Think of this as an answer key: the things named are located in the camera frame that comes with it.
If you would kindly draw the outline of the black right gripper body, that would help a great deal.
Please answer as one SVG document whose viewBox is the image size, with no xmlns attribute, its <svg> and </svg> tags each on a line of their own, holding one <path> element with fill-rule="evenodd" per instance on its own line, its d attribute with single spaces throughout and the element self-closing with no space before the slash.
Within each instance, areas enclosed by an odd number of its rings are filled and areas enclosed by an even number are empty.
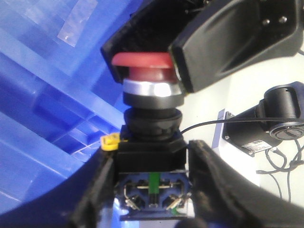
<svg viewBox="0 0 304 228">
<path fill-rule="evenodd" d="M 229 64 L 231 71 L 278 57 L 293 56 L 303 43 L 300 0 L 257 0 L 258 29 L 254 39 Z"/>
</svg>

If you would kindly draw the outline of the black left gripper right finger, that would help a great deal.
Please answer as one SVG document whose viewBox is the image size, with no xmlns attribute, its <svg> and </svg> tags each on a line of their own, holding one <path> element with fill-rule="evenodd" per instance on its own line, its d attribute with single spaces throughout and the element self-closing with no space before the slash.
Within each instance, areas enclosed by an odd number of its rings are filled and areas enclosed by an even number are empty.
<svg viewBox="0 0 304 228">
<path fill-rule="evenodd" d="M 302 228 L 304 209 L 258 187 L 204 141 L 188 143 L 194 217 L 177 228 Z"/>
</svg>

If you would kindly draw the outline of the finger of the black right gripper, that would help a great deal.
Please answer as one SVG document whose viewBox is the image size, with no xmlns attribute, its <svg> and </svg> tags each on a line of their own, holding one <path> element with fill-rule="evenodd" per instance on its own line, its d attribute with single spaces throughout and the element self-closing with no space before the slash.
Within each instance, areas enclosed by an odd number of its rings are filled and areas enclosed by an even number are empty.
<svg viewBox="0 0 304 228">
<path fill-rule="evenodd" d="M 254 39 L 256 0 L 213 0 L 169 46 L 178 79 L 195 93 L 231 72 L 229 64 Z"/>
<path fill-rule="evenodd" d="M 102 45 L 115 82 L 128 75 L 111 61 L 120 52 L 167 52 L 169 45 L 207 5 L 205 0 L 144 0 L 138 10 Z"/>
</svg>

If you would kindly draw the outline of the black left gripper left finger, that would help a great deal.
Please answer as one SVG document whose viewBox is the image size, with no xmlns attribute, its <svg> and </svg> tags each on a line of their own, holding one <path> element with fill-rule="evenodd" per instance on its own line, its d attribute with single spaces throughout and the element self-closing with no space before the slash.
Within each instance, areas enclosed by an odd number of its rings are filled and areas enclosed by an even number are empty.
<svg viewBox="0 0 304 228">
<path fill-rule="evenodd" d="M 114 200 L 116 152 L 98 149 L 72 176 L 0 216 L 2 228 L 96 228 Z"/>
</svg>

